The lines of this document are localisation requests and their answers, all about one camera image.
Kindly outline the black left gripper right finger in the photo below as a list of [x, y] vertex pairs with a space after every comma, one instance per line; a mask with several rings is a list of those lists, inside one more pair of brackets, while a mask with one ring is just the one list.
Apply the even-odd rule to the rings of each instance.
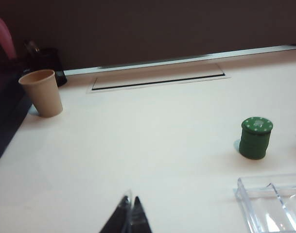
[[138, 196], [135, 197], [130, 217], [130, 230], [132, 233], [152, 233], [148, 218]]

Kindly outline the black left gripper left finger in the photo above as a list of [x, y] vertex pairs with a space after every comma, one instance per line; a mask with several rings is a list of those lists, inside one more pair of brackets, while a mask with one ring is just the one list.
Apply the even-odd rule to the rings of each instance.
[[128, 233], [131, 212], [132, 191], [127, 190], [122, 195], [110, 218], [100, 230], [100, 233]]

